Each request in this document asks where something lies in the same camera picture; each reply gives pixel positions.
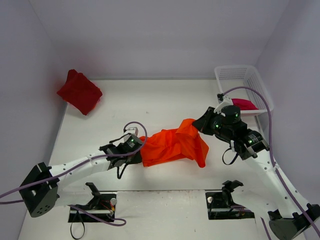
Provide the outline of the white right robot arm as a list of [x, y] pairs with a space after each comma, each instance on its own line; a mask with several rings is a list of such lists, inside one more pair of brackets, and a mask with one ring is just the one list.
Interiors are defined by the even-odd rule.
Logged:
[[320, 206], [310, 204], [291, 184], [280, 166], [270, 156], [271, 148], [263, 136], [241, 120], [240, 109], [229, 105], [216, 113], [209, 107], [192, 125], [202, 134], [228, 143], [244, 163], [251, 167], [267, 188], [270, 200], [246, 189], [238, 180], [227, 180], [221, 189], [222, 202], [241, 205], [255, 216], [268, 220], [279, 240], [292, 240], [320, 218]]

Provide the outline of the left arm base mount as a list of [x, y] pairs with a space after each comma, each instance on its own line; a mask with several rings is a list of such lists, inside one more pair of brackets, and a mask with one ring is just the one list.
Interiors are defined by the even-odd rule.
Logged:
[[[117, 192], [116, 191], [99, 191], [92, 183], [87, 182], [86, 187], [91, 191], [89, 202], [85, 205], [77, 204], [76, 207], [88, 212], [89, 214], [102, 219], [106, 222], [113, 223], [116, 212]], [[99, 221], [74, 208], [69, 209], [69, 223], [98, 223]]]

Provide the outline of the orange t shirt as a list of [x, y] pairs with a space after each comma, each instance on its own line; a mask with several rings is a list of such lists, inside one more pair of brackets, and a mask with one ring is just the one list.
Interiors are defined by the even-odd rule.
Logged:
[[187, 118], [178, 128], [163, 129], [150, 137], [141, 136], [140, 140], [146, 141], [140, 150], [143, 166], [151, 167], [189, 159], [195, 161], [200, 168], [204, 168], [209, 146], [193, 126], [194, 121], [192, 118]]

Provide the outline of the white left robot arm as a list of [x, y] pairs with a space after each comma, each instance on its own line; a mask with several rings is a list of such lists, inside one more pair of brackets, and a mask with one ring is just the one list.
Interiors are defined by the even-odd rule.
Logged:
[[132, 133], [122, 136], [123, 142], [113, 141], [99, 147], [98, 153], [60, 165], [36, 164], [21, 184], [19, 193], [31, 217], [38, 218], [53, 207], [81, 205], [89, 210], [100, 204], [97, 188], [87, 182], [79, 190], [69, 187], [88, 176], [109, 171], [120, 166], [142, 162], [141, 148], [144, 142]]

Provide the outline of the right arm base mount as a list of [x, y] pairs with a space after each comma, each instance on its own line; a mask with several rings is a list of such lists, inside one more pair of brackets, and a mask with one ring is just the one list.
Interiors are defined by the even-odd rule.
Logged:
[[233, 201], [231, 193], [242, 187], [238, 180], [227, 180], [222, 184], [221, 190], [205, 192], [207, 216], [209, 220], [243, 220], [254, 219], [255, 214], [242, 205]]

